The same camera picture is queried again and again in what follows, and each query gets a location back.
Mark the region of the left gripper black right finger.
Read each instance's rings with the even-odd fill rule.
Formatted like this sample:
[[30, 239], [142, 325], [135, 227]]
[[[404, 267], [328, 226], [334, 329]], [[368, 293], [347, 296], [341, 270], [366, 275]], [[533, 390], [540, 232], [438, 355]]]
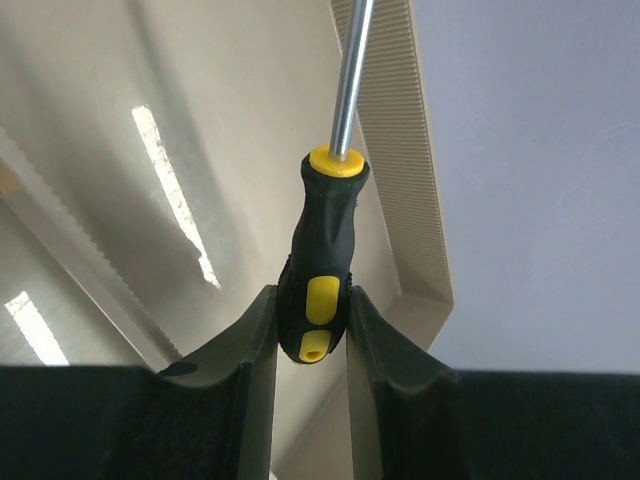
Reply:
[[635, 375], [455, 370], [351, 296], [358, 479], [635, 479]]

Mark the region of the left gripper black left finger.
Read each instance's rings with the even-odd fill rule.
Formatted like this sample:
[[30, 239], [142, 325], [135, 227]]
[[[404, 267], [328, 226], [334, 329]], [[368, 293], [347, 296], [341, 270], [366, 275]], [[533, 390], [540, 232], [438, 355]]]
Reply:
[[268, 285], [241, 317], [160, 372], [5, 366], [5, 479], [266, 479], [277, 328]]

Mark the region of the large black yellow screwdriver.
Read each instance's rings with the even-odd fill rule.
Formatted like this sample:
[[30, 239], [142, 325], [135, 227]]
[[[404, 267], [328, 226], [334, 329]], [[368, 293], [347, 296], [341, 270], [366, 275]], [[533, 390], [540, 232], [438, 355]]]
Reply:
[[298, 364], [314, 364], [330, 354], [350, 317], [354, 215], [370, 174], [351, 137], [373, 13], [373, 2], [354, 2], [330, 141], [301, 162], [304, 206], [277, 288], [279, 343]]

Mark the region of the translucent brown tool box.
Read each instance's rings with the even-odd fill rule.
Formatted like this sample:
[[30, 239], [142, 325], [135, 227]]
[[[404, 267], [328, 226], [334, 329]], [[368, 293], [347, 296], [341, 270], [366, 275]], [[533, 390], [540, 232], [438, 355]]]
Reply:
[[[329, 143], [351, 1], [5, 1], [1, 202], [82, 307], [160, 372], [276, 289], [275, 417], [312, 364], [278, 339], [277, 288]], [[413, 5], [378, 1], [355, 148], [352, 291], [452, 286]]]

